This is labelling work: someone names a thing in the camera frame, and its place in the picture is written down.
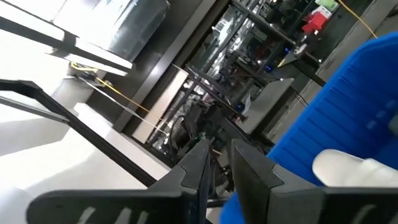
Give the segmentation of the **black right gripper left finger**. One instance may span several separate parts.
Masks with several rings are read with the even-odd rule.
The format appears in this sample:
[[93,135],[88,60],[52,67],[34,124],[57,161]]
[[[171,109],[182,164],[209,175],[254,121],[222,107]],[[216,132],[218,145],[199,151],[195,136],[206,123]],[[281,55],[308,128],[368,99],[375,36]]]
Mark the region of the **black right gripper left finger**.
[[206,224],[210,143],[199,141],[146,190],[58,190],[29,204],[28,224]]

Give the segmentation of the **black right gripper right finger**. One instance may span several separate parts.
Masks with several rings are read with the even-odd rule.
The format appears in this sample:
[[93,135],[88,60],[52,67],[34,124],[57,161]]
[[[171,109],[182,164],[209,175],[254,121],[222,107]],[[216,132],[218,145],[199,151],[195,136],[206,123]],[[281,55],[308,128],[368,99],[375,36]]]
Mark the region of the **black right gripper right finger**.
[[398,189],[318,187],[240,139],[231,168],[246,224],[398,224]]

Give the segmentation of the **grey slide sandal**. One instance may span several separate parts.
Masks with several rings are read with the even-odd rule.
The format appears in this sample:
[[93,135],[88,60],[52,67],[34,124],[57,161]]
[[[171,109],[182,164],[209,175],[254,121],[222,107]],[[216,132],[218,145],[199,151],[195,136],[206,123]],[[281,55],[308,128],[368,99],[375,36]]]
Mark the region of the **grey slide sandal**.
[[312,171],[327,187],[398,188],[398,170],[375,159],[362,159],[325,149],[313,160]]

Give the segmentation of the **blue plastic bin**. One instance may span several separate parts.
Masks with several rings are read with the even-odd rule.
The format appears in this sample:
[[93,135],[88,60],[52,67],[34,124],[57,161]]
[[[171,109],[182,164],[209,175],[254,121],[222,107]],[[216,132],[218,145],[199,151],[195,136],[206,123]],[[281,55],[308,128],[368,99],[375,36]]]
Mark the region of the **blue plastic bin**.
[[[313,160],[325,149],[398,170],[398,32],[356,49],[265,156],[327,187],[312,171]],[[236,188],[221,210],[220,224],[246,224]]]

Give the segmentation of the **metal storage shelf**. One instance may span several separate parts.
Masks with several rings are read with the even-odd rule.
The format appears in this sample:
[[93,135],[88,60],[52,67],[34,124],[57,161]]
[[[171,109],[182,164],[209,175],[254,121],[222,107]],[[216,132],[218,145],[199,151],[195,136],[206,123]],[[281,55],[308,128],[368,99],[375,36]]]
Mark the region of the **metal storage shelf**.
[[238,105],[275,81],[271,73],[290,50],[301,23],[299,0],[233,0],[212,28],[188,73],[185,100],[212,103],[218,96]]

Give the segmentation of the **red box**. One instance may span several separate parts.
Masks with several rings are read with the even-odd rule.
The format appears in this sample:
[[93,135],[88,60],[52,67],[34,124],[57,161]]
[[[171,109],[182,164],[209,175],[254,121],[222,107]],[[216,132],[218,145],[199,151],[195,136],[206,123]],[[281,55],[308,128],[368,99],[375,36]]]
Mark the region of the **red box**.
[[302,26],[302,30],[305,34],[309,34],[315,30],[320,31],[327,20],[328,18],[321,12],[314,12],[304,18],[305,25]]

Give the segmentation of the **green box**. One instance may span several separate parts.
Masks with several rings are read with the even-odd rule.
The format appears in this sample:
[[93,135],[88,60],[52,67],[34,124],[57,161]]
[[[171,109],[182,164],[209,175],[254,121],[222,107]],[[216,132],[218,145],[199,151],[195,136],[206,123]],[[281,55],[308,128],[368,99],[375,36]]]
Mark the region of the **green box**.
[[325,7],[330,12],[334,12],[339,6],[335,0],[315,0],[315,3],[319,6]]

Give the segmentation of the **black aluminium frame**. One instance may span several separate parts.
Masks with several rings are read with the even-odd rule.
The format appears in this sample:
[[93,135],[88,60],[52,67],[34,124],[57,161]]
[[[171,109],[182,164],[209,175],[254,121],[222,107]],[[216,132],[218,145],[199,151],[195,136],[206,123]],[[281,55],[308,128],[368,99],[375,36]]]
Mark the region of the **black aluminium frame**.
[[50,95],[45,93],[43,89],[34,82],[0,79],[0,91],[12,91],[38,101],[41,105],[51,111],[57,119],[69,125],[69,127],[74,129],[118,166],[135,177],[140,183],[149,187],[156,182],[156,180],[144,169],[140,168],[121,151],[107,142],[107,140],[80,121],[75,115],[69,112]]

